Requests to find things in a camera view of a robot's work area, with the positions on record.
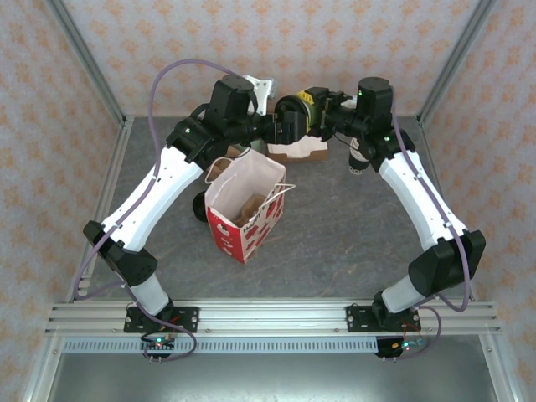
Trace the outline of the black plastic cup lid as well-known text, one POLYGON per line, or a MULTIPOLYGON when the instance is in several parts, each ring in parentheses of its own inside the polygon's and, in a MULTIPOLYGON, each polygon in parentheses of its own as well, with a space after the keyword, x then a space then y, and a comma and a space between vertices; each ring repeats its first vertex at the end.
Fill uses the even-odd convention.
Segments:
POLYGON ((192 202, 193 214, 195 218, 201 222, 207 223, 207 213, 205 205, 205 191, 198 193, 192 202))
POLYGON ((297 121, 308 126, 309 106, 297 95, 286 95, 280 98, 276 102, 275 113, 279 122, 297 121))

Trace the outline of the red white paper gift bag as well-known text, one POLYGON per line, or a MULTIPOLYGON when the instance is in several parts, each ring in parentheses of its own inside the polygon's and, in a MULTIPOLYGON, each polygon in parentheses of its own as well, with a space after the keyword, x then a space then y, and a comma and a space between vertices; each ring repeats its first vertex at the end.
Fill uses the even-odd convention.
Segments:
POLYGON ((218 248, 238 262, 247 263, 280 220, 285 194, 294 187, 286 182, 285 166, 257 151, 233 159, 205 194, 209 228, 218 248), (266 196, 265 202, 248 224, 236 227, 232 220, 257 194, 266 196))

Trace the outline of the white napkin stack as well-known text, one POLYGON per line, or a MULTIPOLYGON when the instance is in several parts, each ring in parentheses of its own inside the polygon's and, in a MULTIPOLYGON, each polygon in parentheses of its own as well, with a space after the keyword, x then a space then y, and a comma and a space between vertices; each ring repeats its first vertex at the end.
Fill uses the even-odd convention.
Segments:
POLYGON ((314 152, 327 151, 328 145, 326 142, 322 142, 320 138, 304 136, 300 141, 290 145, 268 145, 267 150, 271 155, 303 159, 310 157, 314 152))

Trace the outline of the white paper cup stack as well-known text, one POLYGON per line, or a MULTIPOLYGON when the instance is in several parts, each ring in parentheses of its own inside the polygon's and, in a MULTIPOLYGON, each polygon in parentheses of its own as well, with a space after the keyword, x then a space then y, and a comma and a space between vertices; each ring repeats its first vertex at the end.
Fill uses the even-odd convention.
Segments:
POLYGON ((370 162, 359 150, 359 143, 352 138, 349 143, 348 170, 351 174, 360 175, 368 168, 370 162))

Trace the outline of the small circuit board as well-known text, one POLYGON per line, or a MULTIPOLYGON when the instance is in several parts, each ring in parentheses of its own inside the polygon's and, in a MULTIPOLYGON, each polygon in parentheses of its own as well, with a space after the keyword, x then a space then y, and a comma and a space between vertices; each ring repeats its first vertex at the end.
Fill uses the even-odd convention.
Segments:
POLYGON ((171 351, 174 350, 174 339, 169 336, 150 337, 148 334, 141 336, 142 347, 146 350, 171 351))
POLYGON ((391 348, 393 350, 410 350, 414 347, 423 346, 425 344, 425 340, 423 338, 417 338, 412 340, 402 340, 399 342, 394 342, 391 344, 391 348))

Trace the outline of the aluminium frame post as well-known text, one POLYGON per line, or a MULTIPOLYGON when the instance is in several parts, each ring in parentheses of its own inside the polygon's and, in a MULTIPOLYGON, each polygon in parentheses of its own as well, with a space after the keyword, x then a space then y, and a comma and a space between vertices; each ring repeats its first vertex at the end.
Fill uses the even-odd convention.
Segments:
POLYGON ((63 30, 70 47, 81 62, 90 81, 104 102, 106 109, 112 118, 123 126, 126 121, 126 114, 122 111, 118 100, 114 96, 99 65, 96 63, 89 45, 84 40, 64 0, 44 0, 44 2, 63 30))
POLYGON ((477 39, 478 34, 481 32, 496 3, 497 0, 478 0, 471 17, 468 19, 437 80, 433 84, 420 113, 416 116, 420 127, 423 127, 430 121, 436 107, 439 105, 443 95, 447 92, 462 61, 477 39))

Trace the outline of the aluminium side rail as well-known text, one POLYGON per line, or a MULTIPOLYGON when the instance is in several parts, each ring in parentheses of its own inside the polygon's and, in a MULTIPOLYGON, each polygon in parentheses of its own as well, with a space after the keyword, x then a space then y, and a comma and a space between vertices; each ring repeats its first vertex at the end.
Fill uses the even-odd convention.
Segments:
MULTIPOLYGON (((460 211, 460 205, 457 204, 459 199, 454 193, 447 190, 446 180, 441 177, 440 172, 441 159, 439 158, 439 154, 432 150, 432 142, 427 132, 428 127, 420 116, 416 117, 416 121, 420 128, 420 143, 424 147, 429 160, 431 180, 435 183, 438 192, 450 207, 453 214, 468 229, 483 230, 480 224, 471 224, 464 216, 463 210, 460 211)), ((475 310, 476 305, 480 303, 486 307, 490 307, 491 312, 495 313, 492 317, 491 324, 487 326, 483 334, 479 335, 479 342, 487 365, 487 374, 492 381, 492 392, 489 400, 494 398, 497 402, 526 402, 525 392, 516 379, 514 368, 514 360, 516 358, 508 343, 508 327, 505 321, 498 315, 498 304, 488 296, 479 294, 475 281, 471 282, 470 288, 472 301, 469 302, 469 310, 475 310)))
MULTIPOLYGON (((127 116, 119 125, 106 175, 101 183, 100 197, 95 208, 94 218, 98 221, 102 221, 109 213, 134 120, 134 116, 127 116)), ((33 366, 23 402, 48 402, 54 385, 66 337, 44 332, 41 339, 44 341, 43 347, 33 366)))

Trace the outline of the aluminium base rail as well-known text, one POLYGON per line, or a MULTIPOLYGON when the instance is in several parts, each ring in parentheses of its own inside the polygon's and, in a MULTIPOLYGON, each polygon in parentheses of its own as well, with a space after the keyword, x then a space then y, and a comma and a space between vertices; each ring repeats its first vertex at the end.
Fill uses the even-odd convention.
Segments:
MULTIPOLYGON (((344 298, 199 299, 176 300, 179 306, 198 307, 199 336, 344 336, 348 332, 344 298)), ((122 335, 126 301, 96 300, 60 303, 52 307, 44 333, 49 336, 122 335)), ((475 301, 464 312, 454 312, 439 301, 419 309, 421 333, 433 335, 441 316, 443 335, 502 335, 505 325, 490 301, 475 301)))

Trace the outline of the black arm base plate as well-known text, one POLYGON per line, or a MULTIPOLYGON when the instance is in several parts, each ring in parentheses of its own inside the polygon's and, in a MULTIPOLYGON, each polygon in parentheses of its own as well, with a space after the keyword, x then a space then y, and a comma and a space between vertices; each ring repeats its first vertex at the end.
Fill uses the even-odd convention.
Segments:
MULTIPOLYGON (((171 307, 157 315, 157 318, 172 325, 187 329, 191 333, 197 332, 198 307, 171 307)), ((126 309, 126 320, 123 331, 126 333, 174 332, 173 328, 149 319, 138 307, 126 309)))
POLYGON ((381 330, 371 306, 352 304, 345 309, 348 332, 379 332, 381 330))

